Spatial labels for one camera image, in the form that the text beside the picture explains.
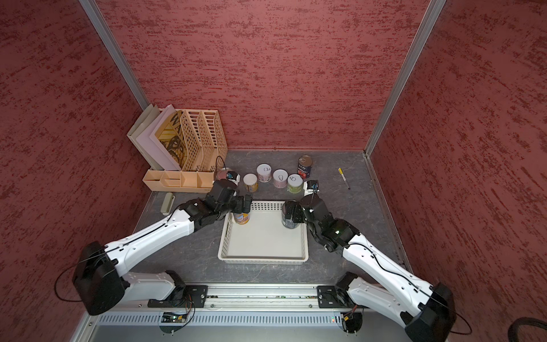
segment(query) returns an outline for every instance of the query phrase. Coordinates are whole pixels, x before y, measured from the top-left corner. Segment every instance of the red can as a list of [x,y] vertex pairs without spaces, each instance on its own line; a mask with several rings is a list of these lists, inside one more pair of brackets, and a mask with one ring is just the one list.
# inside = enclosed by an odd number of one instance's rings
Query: red can
[[307,154],[304,154],[298,159],[298,174],[302,179],[310,178],[312,164],[313,160]]

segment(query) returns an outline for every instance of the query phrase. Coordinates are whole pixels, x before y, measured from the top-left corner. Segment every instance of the pen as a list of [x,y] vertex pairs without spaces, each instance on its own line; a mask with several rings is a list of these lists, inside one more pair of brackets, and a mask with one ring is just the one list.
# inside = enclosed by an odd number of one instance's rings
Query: pen
[[342,178],[344,179],[344,183],[346,183],[347,189],[349,190],[349,189],[350,189],[350,185],[347,183],[346,176],[344,176],[344,173],[342,172],[342,168],[341,168],[341,167],[338,168],[338,172],[342,175]]

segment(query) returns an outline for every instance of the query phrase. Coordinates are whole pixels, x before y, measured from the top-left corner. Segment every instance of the tin can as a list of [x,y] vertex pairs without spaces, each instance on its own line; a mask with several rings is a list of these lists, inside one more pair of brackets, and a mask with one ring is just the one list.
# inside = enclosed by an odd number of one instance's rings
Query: tin can
[[258,190],[258,178],[253,173],[248,173],[243,177],[243,184],[245,184],[245,188],[248,192],[254,193]]
[[267,183],[272,179],[272,168],[268,164],[260,164],[257,167],[258,181]]
[[303,183],[302,177],[294,173],[287,179],[287,190],[293,194],[297,194],[302,191]]
[[298,159],[298,174],[302,179],[310,178],[312,164],[313,160],[307,154],[304,154]]
[[275,170],[273,172],[273,186],[278,189],[283,189],[287,186],[287,178],[289,174],[285,170]]
[[294,229],[298,226],[298,223],[294,222],[297,205],[296,201],[286,201],[281,207],[281,223],[289,229]]
[[249,214],[241,213],[241,214],[233,214],[234,220],[238,224],[246,224],[249,222]]

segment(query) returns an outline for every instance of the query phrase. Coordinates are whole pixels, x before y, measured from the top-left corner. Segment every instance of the white plastic basket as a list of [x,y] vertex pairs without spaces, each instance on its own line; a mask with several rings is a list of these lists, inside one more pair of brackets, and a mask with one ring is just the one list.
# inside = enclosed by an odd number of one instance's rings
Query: white plastic basket
[[281,223],[284,201],[253,201],[249,222],[224,219],[218,258],[229,264],[300,265],[308,260],[306,225],[294,229]]

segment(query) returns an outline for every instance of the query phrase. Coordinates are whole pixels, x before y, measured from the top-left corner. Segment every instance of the can with white lid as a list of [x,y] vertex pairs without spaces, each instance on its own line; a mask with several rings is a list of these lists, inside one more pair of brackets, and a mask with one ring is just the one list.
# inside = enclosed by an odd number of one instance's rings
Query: can with white lid
[[243,184],[248,192],[254,193],[258,190],[258,177],[254,173],[248,173],[243,177]]
[[300,175],[297,175],[296,173],[289,176],[287,179],[287,190],[293,194],[297,194],[300,191],[302,191],[302,184],[304,181],[302,180],[302,177]]
[[268,164],[260,164],[257,167],[258,181],[267,183],[272,179],[272,168]]
[[278,189],[283,189],[287,186],[287,179],[289,174],[287,171],[279,169],[273,172],[273,186]]

